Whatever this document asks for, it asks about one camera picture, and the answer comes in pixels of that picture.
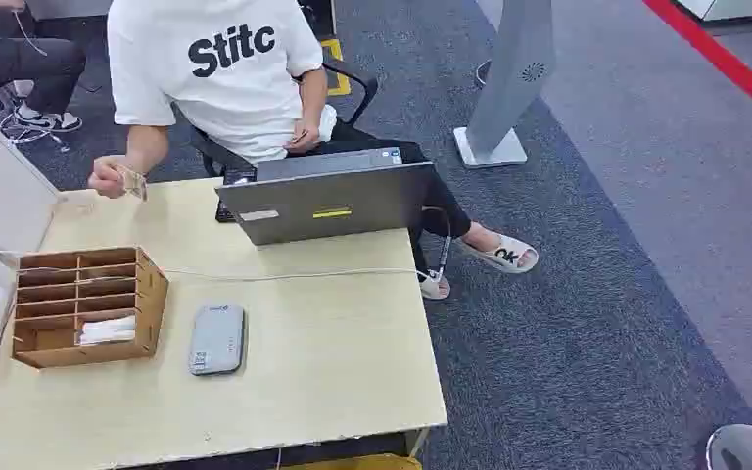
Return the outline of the person's left hand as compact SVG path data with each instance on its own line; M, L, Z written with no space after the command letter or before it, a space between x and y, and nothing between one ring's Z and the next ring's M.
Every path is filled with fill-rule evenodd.
M292 138L284 145L291 154L304 154L320 143L319 126L309 119L298 119Z

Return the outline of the person's right hand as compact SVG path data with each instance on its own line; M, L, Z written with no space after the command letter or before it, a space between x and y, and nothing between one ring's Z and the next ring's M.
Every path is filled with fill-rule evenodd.
M107 155L93 162L93 170L88 179L88 186L99 195L117 199L125 195L124 177L119 167L140 171L138 161L128 155Z

